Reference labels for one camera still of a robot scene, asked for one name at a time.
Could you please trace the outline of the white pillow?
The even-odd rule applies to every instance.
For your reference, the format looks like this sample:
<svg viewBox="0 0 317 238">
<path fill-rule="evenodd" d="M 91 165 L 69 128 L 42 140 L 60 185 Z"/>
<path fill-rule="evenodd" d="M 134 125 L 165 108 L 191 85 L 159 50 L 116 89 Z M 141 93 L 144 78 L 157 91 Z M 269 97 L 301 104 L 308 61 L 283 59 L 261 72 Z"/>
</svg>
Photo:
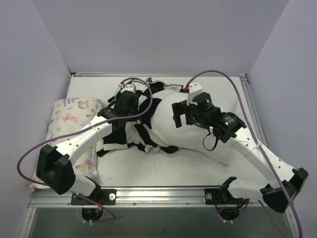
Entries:
<svg viewBox="0 0 317 238">
<path fill-rule="evenodd" d="M 209 136 L 203 145 L 203 138 L 207 135 L 207 130 L 187 125 L 185 117 L 181 117 L 182 126 L 180 128 L 175 126 L 172 104 L 187 100 L 187 94 L 165 89 L 154 93 L 154 99 L 161 101 L 151 117 L 151 131 L 158 139 L 160 146 L 176 146 L 180 149 L 198 151 L 224 166 L 230 163 L 234 151 L 222 142 L 218 143 L 215 150 L 207 151 L 215 143 L 215 137 Z"/>
</svg>

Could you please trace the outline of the black white checkered pillowcase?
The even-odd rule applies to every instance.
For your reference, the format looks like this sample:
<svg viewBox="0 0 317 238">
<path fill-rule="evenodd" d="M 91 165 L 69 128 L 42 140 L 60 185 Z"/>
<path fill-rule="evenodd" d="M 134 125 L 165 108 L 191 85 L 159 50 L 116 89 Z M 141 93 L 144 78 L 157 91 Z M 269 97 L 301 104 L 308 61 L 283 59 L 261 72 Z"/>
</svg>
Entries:
<svg viewBox="0 0 317 238">
<path fill-rule="evenodd" d="M 152 128 L 151 119 L 163 99 L 174 93 L 183 93 L 183 85 L 166 84 L 160 80 L 153 80 L 151 77 L 147 78 L 145 82 L 153 93 L 150 109 L 138 120 L 127 122 L 124 128 L 119 128 L 101 139 L 96 145 L 96 153 L 99 157 L 113 150 L 125 150 L 134 146 L 144 153 L 153 150 L 172 154 L 180 149 L 177 146 L 169 145 L 157 130 Z"/>
</svg>

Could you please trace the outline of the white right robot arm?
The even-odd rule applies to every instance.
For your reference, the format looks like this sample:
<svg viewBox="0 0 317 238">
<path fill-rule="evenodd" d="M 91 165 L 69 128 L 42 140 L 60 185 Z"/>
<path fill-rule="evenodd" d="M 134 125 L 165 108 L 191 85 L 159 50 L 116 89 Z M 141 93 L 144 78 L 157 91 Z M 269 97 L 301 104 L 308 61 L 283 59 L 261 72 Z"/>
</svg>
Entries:
<svg viewBox="0 0 317 238">
<path fill-rule="evenodd" d="M 304 168 L 294 168 L 265 147 L 232 112 L 222 112 L 213 105 L 210 94 L 203 92 L 187 101 L 172 104 L 173 119 L 177 128 L 182 126 L 184 115 L 187 125 L 206 129 L 215 137 L 247 159 L 266 179 L 264 183 L 228 178 L 219 191 L 226 203 L 234 199 L 262 200 L 269 208 L 284 213 L 303 188 L 309 173 Z"/>
</svg>

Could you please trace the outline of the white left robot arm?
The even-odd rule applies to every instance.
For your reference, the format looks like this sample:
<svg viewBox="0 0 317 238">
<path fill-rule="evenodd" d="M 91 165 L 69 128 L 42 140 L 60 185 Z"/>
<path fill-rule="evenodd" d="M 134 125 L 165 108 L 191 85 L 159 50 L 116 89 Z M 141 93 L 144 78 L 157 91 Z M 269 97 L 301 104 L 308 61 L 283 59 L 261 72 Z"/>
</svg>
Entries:
<svg viewBox="0 0 317 238">
<path fill-rule="evenodd" d="M 139 96 L 131 91 L 120 93 L 111 107 L 101 109 L 84 132 L 54 147 L 45 145 L 40 150 L 36 176 L 57 194 L 79 193 L 94 204 L 100 199 L 98 185 L 92 179 L 75 173 L 76 161 L 102 138 L 124 128 L 138 113 Z"/>
</svg>

